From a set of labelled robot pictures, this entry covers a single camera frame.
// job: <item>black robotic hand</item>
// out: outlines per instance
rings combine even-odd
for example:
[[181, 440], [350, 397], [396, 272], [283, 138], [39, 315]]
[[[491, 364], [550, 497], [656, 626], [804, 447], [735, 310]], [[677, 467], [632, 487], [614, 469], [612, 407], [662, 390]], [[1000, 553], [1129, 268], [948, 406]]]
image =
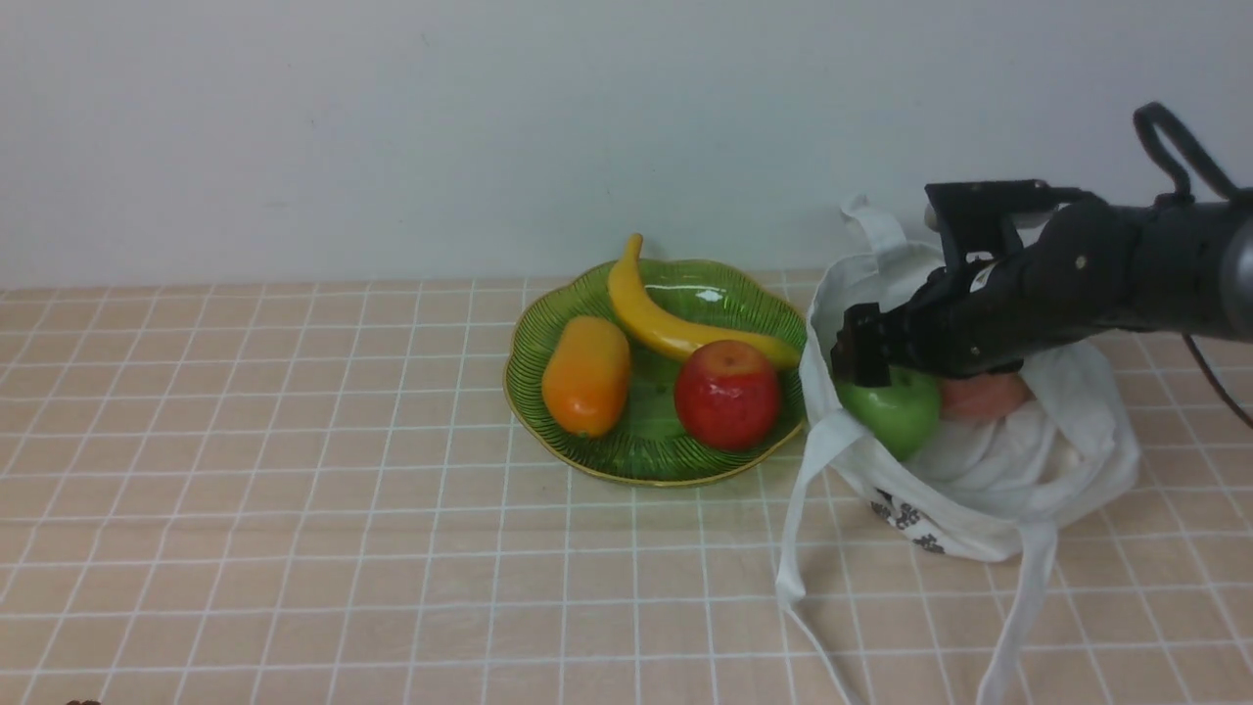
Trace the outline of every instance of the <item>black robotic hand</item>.
[[[928, 224], [945, 264], [913, 297], [852, 306], [831, 351], [837, 378], [888, 384], [888, 368], [942, 378], [1017, 371], [1022, 359], [1106, 329], [1184, 336], [1223, 401], [1193, 336], [1253, 342], [1253, 189], [1239, 189], [1165, 106], [1135, 111], [1145, 152], [1174, 180], [1152, 205], [1114, 205], [1042, 180], [933, 183]], [[1222, 197], [1197, 203], [1160, 128]], [[1024, 245], [1024, 218], [1046, 218]]]

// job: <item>fake fruit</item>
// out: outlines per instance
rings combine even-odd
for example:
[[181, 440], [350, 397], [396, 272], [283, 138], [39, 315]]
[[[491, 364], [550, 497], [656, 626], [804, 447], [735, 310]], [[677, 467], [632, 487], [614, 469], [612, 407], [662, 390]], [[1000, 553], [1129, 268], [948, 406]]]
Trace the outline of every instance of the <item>fake fruit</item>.
[[940, 383], [940, 416], [960, 422], [995, 422], [1026, 404], [1031, 391], [1017, 374], [979, 376]]
[[570, 318], [540, 386], [558, 426], [588, 438], [605, 436], [618, 425], [630, 389], [626, 334], [605, 318]]
[[703, 344], [718, 339], [738, 339], [762, 352], [777, 371], [801, 364], [801, 351], [786, 341], [756, 332], [744, 332], [685, 321], [654, 302], [639, 274], [639, 252], [644, 235], [626, 239], [621, 258], [609, 269], [609, 301], [623, 327], [657, 354], [684, 363]]
[[698, 347], [674, 383], [679, 423], [717, 451], [747, 451], [764, 441], [782, 406], [783, 391], [771, 361], [743, 339]]
[[915, 371], [892, 368], [891, 386], [882, 388], [837, 382], [836, 394], [898, 462], [917, 453], [940, 423], [940, 384]]

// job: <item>grid pattern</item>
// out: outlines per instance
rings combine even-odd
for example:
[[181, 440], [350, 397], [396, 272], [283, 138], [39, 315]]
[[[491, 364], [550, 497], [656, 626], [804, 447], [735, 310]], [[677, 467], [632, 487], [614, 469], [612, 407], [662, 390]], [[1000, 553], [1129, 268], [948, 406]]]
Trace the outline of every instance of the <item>grid pattern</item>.
[[[799, 307], [819, 272], [757, 272]], [[561, 279], [0, 297], [0, 705], [840, 702], [773, 567], [803, 440], [702, 490], [558, 463], [500, 382]], [[1098, 341], [1139, 486], [1064, 532], [1007, 702], [1253, 701], [1253, 437], [1183, 344]], [[1208, 344], [1239, 399], [1253, 354]], [[1015, 562], [837, 477], [804, 609], [873, 705], [974, 701]]]

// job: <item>glass plate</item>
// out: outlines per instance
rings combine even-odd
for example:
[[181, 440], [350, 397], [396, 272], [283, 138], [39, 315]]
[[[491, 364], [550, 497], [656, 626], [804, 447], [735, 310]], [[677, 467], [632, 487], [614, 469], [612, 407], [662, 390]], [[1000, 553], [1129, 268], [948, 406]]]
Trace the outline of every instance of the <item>glass plate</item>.
[[[679, 364], [632, 343], [632, 388], [618, 426], [599, 440], [566, 433], [553, 421], [540, 381], [566, 321], [584, 313], [618, 322], [605, 262], [528, 306], [514, 328], [505, 397], [514, 416], [554, 456], [601, 480], [655, 487], [707, 485], [747, 471], [794, 437], [804, 422], [796, 371], [779, 374], [783, 408], [771, 435], [742, 453], [714, 451], [688, 436], [674, 412]], [[708, 259], [640, 259], [640, 275], [660, 307], [689, 321], [778, 336], [804, 347], [804, 319], [786, 299], [744, 272]]]

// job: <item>bag handle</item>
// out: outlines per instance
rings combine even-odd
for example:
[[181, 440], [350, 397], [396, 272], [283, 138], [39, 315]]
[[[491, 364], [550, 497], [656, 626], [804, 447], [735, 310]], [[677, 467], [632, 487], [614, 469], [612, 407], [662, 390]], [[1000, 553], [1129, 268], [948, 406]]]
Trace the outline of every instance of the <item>bag handle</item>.
[[896, 260], [908, 254], [910, 240], [905, 229], [891, 213], [870, 204], [865, 193], [858, 193], [840, 207], [845, 224], [853, 232], [861, 232], [870, 243], [878, 270], [887, 270]]
[[[836, 667], [826, 646], [796, 611], [797, 605], [806, 596], [797, 557], [797, 536], [801, 530], [801, 517], [804, 512], [804, 498], [808, 495], [809, 485], [822, 475], [832, 461], [866, 435], [865, 427], [846, 412], [829, 414], [809, 430], [804, 455], [801, 460], [801, 471], [792, 487], [792, 497], [788, 500], [779, 550], [779, 569], [774, 579], [774, 595], [779, 609], [801, 627], [806, 639], [822, 655], [827, 674], [847, 705], [863, 705], [863, 701], [853, 691], [852, 684]], [[1022, 646], [1044, 609], [1049, 576], [1056, 562], [1058, 525], [1054, 520], [1022, 521], [1017, 530], [1022, 540], [1017, 591], [1001, 629], [992, 659], [979, 684], [976, 705], [1000, 705], [1004, 700], [1005, 691], [1017, 670]]]
[[1005, 699], [1010, 680], [1017, 670], [1019, 654], [1044, 609], [1049, 576], [1058, 556], [1058, 525], [1041, 520], [1019, 525], [1022, 537], [1022, 562], [1019, 569], [1017, 592], [1014, 606], [1005, 619], [1001, 636], [992, 651], [992, 660], [979, 684], [976, 705], [1000, 705]]
[[779, 609], [792, 619], [818, 654], [823, 655], [823, 665], [832, 682], [845, 697], [847, 705], [863, 705], [834, 662], [827, 656], [827, 650], [813, 634], [809, 625], [796, 614], [796, 606], [804, 597], [804, 581], [797, 561], [797, 535], [801, 531], [801, 515], [804, 512], [804, 497], [809, 485], [822, 475], [827, 465], [840, 457], [852, 443], [866, 436], [865, 427], [858, 425], [847, 412], [828, 414], [809, 430], [804, 443], [804, 456], [801, 471], [792, 486], [792, 497], [787, 505], [787, 518], [783, 522], [783, 538], [779, 548], [779, 570], [774, 577], [774, 596]]

